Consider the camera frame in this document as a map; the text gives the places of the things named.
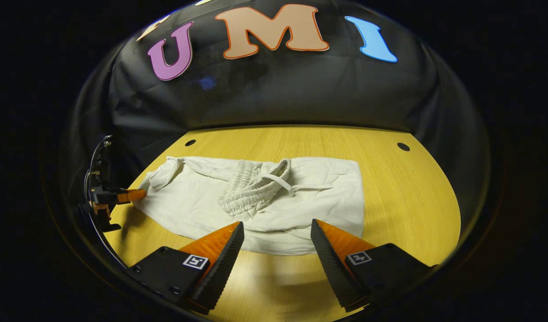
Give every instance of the drawstring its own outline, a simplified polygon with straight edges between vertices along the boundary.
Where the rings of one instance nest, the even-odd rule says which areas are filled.
[[[330,189],[332,188],[331,185],[295,185],[295,186],[290,186],[290,184],[286,181],[284,181],[284,179],[280,178],[280,177],[277,177],[275,175],[272,175],[272,174],[261,174],[261,175],[258,175],[258,177],[255,177],[252,181],[256,181],[258,179],[262,179],[262,178],[268,178],[268,179],[271,179],[272,181],[278,183],[279,185],[282,186],[282,188],[288,190],[288,193],[290,193],[290,196],[294,196],[294,192],[298,189]]]

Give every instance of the white fabric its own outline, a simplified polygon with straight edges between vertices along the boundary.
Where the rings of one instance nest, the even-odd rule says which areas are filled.
[[[171,232],[197,239],[242,221],[242,249],[258,253],[315,253],[313,218],[358,237],[363,231],[362,176],[355,161],[167,157],[139,188],[147,195],[133,204]]]

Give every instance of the wooden table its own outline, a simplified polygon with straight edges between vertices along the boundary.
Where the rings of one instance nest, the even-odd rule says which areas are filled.
[[[185,146],[187,141],[196,143]],[[404,151],[397,143],[409,146]],[[335,157],[359,163],[366,200],[363,239],[392,242],[427,265],[441,263],[456,247],[460,214],[439,165],[411,135],[354,127],[263,126],[188,132],[166,157],[220,157],[278,162],[285,157]],[[192,240],[174,235],[133,204],[116,206],[106,233],[113,249],[133,265],[160,246],[178,249]],[[225,290],[207,316],[216,321],[333,321],[347,316],[315,254],[276,256],[240,251]]]

